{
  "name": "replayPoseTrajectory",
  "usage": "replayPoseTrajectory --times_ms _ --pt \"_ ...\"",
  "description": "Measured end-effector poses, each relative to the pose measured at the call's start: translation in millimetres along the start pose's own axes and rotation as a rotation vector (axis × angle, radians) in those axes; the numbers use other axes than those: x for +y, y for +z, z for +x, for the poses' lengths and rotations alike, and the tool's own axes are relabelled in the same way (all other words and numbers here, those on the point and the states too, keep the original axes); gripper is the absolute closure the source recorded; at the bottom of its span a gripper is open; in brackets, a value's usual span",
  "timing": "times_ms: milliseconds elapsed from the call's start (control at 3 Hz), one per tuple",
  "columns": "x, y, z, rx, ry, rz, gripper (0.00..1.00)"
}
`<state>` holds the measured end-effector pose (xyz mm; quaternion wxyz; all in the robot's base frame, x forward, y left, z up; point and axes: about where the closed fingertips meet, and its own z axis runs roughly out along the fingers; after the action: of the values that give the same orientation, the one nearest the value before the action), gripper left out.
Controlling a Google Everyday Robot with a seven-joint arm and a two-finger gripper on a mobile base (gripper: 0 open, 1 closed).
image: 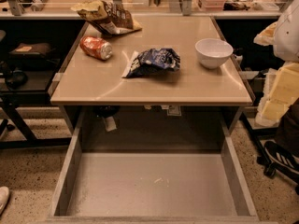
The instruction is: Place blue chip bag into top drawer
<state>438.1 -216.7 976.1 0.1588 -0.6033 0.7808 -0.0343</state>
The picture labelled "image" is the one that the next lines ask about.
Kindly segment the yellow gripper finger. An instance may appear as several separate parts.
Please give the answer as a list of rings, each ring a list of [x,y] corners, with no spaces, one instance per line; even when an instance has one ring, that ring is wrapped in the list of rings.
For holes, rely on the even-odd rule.
[[[264,127],[278,124],[298,98],[299,63],[284,63],[278,70],[270,68],[266,73],[255,122]]]
[[[253,42],[255,44],[261,45],[261,46],[269,46],[274,44],[274,32],[277,26],[277,22],[273,22],[270,25],[268,25],[266,28],[264,28],[259,34],[257,34]]]

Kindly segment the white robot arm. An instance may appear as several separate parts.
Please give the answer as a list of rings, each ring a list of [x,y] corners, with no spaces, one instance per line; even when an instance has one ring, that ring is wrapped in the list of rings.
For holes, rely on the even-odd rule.
[[[255,118],[259,125],[273,126],[299,98],[299,0],[293,0],[253,42],[272,45],[274,55],[284,61],[277,71],[268,71]]]

